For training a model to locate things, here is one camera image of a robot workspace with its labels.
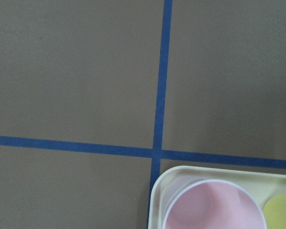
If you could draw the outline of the pink plastic cup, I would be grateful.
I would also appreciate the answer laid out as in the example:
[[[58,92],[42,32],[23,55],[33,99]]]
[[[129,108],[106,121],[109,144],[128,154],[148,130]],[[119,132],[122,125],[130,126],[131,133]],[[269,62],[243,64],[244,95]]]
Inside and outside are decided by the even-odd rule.
[[[265,217],[240,186],[220,179],[173,180],[161,201],[163,229],[265,229]]]

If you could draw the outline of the yellow plastic cup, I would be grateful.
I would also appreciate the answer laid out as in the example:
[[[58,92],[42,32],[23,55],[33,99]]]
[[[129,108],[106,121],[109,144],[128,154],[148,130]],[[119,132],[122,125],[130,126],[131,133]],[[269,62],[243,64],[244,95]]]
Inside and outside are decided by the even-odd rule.
[[[286,229],[286,194],[280,194],[269,199],[263,214],[268,229]]]

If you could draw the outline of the cream plastic tray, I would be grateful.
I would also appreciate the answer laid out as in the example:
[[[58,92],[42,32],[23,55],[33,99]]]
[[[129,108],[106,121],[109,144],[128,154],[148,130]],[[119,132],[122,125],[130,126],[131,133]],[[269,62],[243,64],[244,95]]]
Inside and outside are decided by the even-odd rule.
[[[152,188],[148,219],[149,229],[162,227],[161,201],[163,194],[174,180],[183,176],[220,179],[235,183],[252,195],[260,207],[263,207],[270,198],[286,194],[286,175],[193,166],[172,167],[158,177]]]

